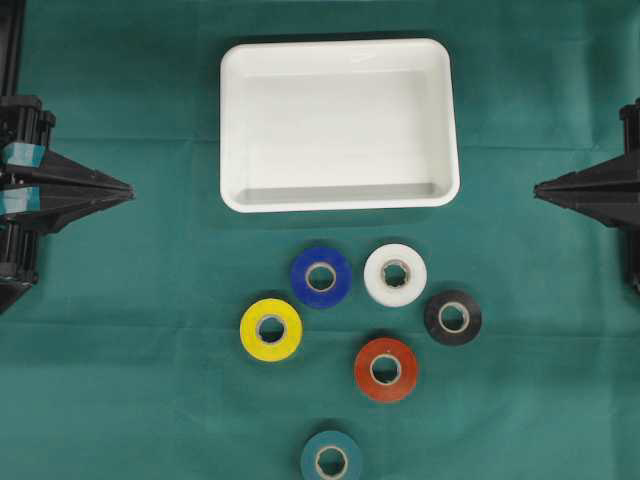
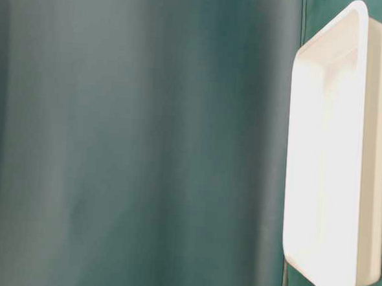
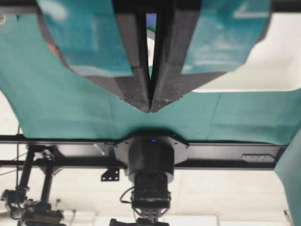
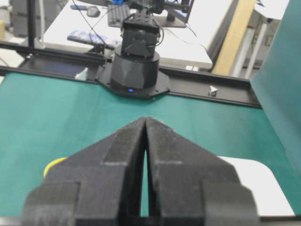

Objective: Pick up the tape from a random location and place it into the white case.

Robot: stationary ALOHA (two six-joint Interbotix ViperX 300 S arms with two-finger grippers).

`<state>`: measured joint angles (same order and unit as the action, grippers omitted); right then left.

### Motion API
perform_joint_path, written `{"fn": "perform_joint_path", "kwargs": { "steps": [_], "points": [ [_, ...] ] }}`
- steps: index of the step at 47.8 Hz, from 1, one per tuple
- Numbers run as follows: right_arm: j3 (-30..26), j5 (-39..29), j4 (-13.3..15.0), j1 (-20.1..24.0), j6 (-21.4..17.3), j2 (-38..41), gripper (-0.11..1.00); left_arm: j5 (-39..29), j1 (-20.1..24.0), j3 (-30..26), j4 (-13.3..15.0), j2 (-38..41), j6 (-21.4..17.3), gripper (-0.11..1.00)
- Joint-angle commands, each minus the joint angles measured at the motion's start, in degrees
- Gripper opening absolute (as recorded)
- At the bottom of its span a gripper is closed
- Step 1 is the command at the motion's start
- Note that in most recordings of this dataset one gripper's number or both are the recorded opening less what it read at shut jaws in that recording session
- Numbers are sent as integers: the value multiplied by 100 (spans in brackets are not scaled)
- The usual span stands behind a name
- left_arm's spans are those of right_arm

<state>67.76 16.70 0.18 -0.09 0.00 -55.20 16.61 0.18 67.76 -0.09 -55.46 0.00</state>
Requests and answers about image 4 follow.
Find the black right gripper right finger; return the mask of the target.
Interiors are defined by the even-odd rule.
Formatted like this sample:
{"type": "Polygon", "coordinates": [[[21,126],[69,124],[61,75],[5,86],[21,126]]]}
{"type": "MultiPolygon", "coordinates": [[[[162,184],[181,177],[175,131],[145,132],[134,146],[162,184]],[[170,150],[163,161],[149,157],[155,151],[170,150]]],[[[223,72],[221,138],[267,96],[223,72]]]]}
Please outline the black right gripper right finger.
{"type": "Polygon", "coordinates": [[[252,192],[233,165],[153,118],[146,119],[146,131],[161,225],[259,225],[252,192]]]}

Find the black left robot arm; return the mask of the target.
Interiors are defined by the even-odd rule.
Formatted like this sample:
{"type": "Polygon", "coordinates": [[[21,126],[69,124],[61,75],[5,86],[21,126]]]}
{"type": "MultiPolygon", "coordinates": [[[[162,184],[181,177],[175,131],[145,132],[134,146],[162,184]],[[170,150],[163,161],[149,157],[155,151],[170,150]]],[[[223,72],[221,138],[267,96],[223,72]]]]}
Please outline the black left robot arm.
{"type": "Polygon", "coordinates": [[[170,91],[169,77],[159,71],[160,56],[155,48],[161,27],[152,14],[161,14],[163,0],[130,0],[136,12],[121,26],[122,43],[115,48],[112,62],[99,68],[95,81],[110,91],[128,97],[150,98],[170,91]]]}

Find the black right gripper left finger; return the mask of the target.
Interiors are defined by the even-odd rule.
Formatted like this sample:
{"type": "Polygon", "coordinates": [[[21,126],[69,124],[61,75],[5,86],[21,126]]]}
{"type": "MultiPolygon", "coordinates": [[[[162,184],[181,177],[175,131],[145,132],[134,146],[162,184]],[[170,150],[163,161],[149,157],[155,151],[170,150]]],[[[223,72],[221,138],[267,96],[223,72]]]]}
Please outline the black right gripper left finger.
{"type": "Polygon", "coordinates": [[[53,166],[32,190],[23,226],[117,226],[140,214],[145,118],[53,166]]]}

